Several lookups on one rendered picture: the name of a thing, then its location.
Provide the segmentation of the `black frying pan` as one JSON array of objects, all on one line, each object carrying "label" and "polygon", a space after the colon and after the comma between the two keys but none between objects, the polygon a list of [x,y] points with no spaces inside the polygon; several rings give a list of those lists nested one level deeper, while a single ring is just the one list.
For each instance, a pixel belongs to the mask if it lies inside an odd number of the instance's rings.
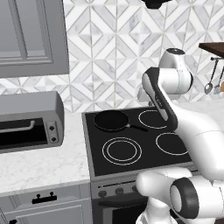
[{"label": "black frying pan", "polygon": [[94,125],[106,132],[117,132],[125,128],[132,128],[147,132],[142,128],[130,123],[129,117],[120,110],[104,110],[94,116]]}]

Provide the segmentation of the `black glass hob stove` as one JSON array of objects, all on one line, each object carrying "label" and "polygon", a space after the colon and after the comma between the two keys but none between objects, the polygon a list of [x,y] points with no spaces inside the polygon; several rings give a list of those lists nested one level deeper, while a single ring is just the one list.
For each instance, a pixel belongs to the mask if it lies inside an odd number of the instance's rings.
[{"label": "black glass hob stove", "polygon": [[[136,185],[139,172],[179,166],[189,169],[194,175],[198,173],[183,142],[167,129],[156,108],[125,108],[122,112],[129,117],[131,124],[146,128],[147,132],[132,128],[106,132],[95,126],[95,112],[82,115],[93,224],[136,223],[147,202],[126,207],[99,206],[98,202],[125,194],[142,196],[131,189]],[[123,195],[116,195],[118,187],[123,189]],[[106,191],[107,196],[100,198],[99,191]]]}]

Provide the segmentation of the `grey toaster oven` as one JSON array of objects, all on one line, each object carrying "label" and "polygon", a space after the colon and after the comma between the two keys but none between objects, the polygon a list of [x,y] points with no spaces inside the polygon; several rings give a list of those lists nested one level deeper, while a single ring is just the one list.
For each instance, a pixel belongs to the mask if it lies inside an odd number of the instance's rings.
[{"label": "grey toaster oven", "polygon": [[[0,96],[0,130],[32,129],[0,134],[0,154],[61,146],[64,140],[64,105],[57,91]],[[56,137],[57,143],[50,138]]]}]

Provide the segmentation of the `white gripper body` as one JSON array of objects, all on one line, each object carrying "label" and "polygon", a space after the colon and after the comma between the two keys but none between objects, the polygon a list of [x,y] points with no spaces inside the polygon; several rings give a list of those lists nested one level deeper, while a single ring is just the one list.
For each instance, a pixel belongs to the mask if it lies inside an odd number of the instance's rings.
[{"label": "white gripper body", "polygon": [[140,87],[137,93],[137,99],[140,102],[147,102],[149,106],[153,106],[153,102],[151,101],[151,98],[146,94],[143,87]]}]

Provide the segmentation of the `grey wall cupboard door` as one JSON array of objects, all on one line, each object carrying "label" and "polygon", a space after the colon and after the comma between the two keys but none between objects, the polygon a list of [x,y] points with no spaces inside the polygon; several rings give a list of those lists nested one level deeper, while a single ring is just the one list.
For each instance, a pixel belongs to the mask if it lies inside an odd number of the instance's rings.
[{"label": "grey wall cupboard door", "polygon": [[0,0],[0,78],[68,72],[63,0]]}]

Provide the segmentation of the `dark brown wooden shelf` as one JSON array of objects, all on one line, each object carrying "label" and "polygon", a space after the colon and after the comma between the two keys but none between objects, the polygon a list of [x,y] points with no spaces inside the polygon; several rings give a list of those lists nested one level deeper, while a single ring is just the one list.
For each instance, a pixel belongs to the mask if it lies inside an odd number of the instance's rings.
[{"label": "dark brown wooden shelf", "polygon": [[199,48],[224,58],[224,42],[199,43]]}]

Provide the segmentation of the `hanging metal spatula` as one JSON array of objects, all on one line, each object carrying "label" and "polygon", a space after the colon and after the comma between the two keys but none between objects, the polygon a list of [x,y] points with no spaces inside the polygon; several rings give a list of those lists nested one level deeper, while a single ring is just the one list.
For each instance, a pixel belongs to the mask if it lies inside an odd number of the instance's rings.
[{"label": "hanging metal spatula", "polygon": [[217,95],[217,94],[219,94],[221,92],[221,79],[222,79],[223,74],[224,74],[224,66],[222,68],[218,84],[213,89],[213,94],[214,95]]}]

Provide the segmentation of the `black range hood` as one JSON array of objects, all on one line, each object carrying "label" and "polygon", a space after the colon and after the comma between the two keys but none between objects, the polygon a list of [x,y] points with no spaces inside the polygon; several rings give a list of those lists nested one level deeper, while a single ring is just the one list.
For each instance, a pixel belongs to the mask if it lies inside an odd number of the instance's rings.
[{"label": "black range hood", "polygon": [[158,10],[162,4],[170,2],[171,0],[142,0],[146,7],[150,10]]}]

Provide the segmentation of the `hanging metal spoon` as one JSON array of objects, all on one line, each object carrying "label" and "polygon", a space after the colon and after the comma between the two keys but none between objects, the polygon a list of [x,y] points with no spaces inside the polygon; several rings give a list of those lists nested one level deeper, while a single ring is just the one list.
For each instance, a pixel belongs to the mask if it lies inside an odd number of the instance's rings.
[{"label": "hanging metal spoon", "polygon": [[206,95],[208,95],[211,92],[211,90],[213,89],[212,80],[214,78],[214,74],[215,74],[215,70],[216,70],[217,65],[218,65],[218,60],[215,61],[210,81],[204,87],[204,92],[205,92]]}]

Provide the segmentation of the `grey base cupboard door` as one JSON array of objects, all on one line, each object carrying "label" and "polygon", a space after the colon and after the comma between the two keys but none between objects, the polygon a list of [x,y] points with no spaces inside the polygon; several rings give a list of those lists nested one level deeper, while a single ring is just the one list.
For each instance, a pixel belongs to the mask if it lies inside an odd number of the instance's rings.
[{"label": "grey base cupboard door", "polygon": [[0,213],[0,224],[9,224],[11,220],[17,220],[16,224],[93,224],[91,200],[63,201]]}]

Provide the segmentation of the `grey drawer front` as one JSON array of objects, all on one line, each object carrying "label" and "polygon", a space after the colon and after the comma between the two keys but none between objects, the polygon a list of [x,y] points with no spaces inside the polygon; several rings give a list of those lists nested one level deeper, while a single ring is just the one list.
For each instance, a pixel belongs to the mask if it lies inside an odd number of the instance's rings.
[{"label": "grey drawer front", "polygon": [[5,213],[8,213],[21,207],[32,207],[33,205],[40,205],[40,202],[33,204],[33,201],[42,199],[55,198],[56,202],[60,202],[66,200],[82,200],[89,197],[90,184],[84,183],[80,185],[62,186],[44,191],[26,192],[0,197],[0,207]]}]

